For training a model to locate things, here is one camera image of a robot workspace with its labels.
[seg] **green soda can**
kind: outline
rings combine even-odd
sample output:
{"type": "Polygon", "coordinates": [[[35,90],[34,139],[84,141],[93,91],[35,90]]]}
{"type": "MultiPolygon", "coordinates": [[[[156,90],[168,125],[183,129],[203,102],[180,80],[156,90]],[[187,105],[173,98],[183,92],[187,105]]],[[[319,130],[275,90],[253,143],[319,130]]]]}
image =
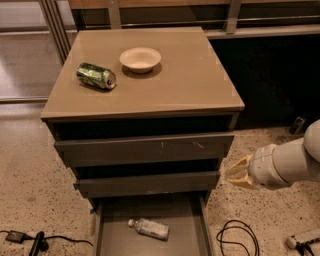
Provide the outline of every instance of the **green soda can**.
{"type": "Polygon", "coordinates": [[[85,62],[77,68],[77,77],[83,84],[102,90],[111,90],[116,86],[116,75],[110,69],[85,62]]]}

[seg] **cabinet top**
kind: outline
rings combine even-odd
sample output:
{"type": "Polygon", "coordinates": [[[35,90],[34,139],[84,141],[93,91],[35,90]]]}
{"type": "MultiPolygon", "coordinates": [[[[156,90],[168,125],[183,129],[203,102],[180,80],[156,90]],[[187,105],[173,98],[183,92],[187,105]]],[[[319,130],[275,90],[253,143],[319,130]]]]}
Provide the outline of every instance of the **cabinet top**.
{"type": "Polygon", "coordinates": [[[244,104],[200,27],[81,31],[41,114],[50,119],[104,119],[241,111],[244,104]],[[147,47],[161,62],[146,74],[128,71],[121,53],[147,47]],[[80,63],[111,69],[116,87],[99,92],[76,77],[80,63]]]}

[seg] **bowl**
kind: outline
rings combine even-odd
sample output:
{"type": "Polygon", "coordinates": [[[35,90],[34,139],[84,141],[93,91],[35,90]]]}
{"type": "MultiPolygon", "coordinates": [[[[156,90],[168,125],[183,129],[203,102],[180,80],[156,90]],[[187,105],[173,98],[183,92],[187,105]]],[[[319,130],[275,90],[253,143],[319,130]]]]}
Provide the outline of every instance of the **bowl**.
{"type": "Polygon", "coordinates": [[[161,60],[161,55],[154,49],[137,47],[120,55],[120,62],[134,73],[147,73],[161,60]]]}

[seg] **drawer unit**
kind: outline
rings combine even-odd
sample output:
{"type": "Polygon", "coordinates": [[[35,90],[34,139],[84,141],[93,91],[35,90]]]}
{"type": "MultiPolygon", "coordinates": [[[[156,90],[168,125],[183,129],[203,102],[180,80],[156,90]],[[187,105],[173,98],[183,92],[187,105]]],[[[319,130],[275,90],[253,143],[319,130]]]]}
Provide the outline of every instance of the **drawer unit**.
{"type": "Polygon", "coordinates": [[[243,109],[199,27],[79,32],[41,118],[95,210],[94,254],[211,256],[205,203],[243,109]],[[132,74],[119,57],[141,45],[161,63],[132,74]],[[110,68],[117,86],[80,86],[81,62],[110,68]],[[140,217],[168,224],[169,240],[136,234],[127,222],[140,217]]]}
{"type": "Polygon", "coordinates": [[[199,193],[108,198],[97,211],[97,256],[212,256],[205,204],[199,193]],[[167,224],[168,241],[139,235],[128,220],[167,224]]]}

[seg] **plastic bottle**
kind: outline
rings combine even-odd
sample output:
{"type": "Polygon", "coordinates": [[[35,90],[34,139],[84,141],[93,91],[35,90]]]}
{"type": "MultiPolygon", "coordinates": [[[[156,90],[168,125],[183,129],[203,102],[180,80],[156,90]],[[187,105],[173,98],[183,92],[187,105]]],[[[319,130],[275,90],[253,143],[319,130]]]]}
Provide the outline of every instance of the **plastic bottle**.
{"type": "Polygon", "coordinates": [[[141,218],[139,220],[130,219],[128,225],[129,227],[134,228],[139,234],[154,237],[164,241],[168,240],[168,225],[164,225],[144,218],[141,218]]]}

